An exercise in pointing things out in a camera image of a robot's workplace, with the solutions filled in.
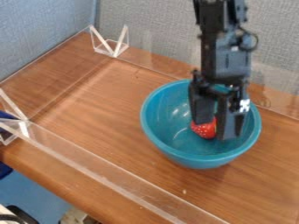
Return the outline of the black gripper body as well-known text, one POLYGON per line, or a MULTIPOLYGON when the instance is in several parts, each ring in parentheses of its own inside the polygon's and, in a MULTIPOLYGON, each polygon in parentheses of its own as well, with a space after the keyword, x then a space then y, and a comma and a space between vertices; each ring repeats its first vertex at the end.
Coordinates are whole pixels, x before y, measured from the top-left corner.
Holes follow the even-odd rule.
POLYGON ((190 86, 241 99, 249 112, 253 35, 248 31, 205 31, 201 35, 201 70, 193 71, 190 86))

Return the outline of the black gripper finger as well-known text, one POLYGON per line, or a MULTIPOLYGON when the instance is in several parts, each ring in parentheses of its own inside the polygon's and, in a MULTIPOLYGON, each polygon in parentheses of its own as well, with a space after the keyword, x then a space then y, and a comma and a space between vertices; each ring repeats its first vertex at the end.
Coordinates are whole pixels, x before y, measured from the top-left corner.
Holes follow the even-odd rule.
POLYGON ((218 100, 217 138, 221 141, 240 137, 248 111, 241 107, 241 99, 231 94, 218 100))
POLYGON ((189 88, 191 119, 197 125, 211 123, 215 113, 215 94, 201 91, 195 86, 189 88))

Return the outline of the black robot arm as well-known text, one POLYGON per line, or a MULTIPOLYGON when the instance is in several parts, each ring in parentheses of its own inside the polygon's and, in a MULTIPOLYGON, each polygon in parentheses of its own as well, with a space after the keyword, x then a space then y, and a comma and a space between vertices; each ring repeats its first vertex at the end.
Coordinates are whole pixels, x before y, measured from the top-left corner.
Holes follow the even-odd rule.
POLYGON ((245 0, 193 0, 201 27, 201 69, 189 86, 191 120, 217 123, 217 138, 240 137, 250 111, 253 34, 245 0))

